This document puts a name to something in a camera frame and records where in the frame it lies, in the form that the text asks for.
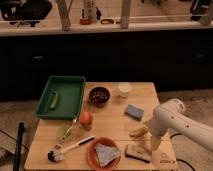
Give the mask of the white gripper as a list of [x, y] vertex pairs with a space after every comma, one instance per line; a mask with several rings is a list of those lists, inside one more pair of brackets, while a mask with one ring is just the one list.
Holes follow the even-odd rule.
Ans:
[[151, 133], [151, 150], [156, 151], [161, 143], [161, 138], [166, 134], [167, 129], [150, 124], [148, 126]]

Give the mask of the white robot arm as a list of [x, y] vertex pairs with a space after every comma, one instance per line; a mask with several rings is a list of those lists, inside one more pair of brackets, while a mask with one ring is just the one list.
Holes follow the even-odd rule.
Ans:
[[156, 106], [152, 118], [148, 121], [149, 132], [160, 139], [168, 128], [174, 129], [213, 152], [213, 127], [186, 117], [184, 112], [185, 105], [179, 99], [170, 99]]

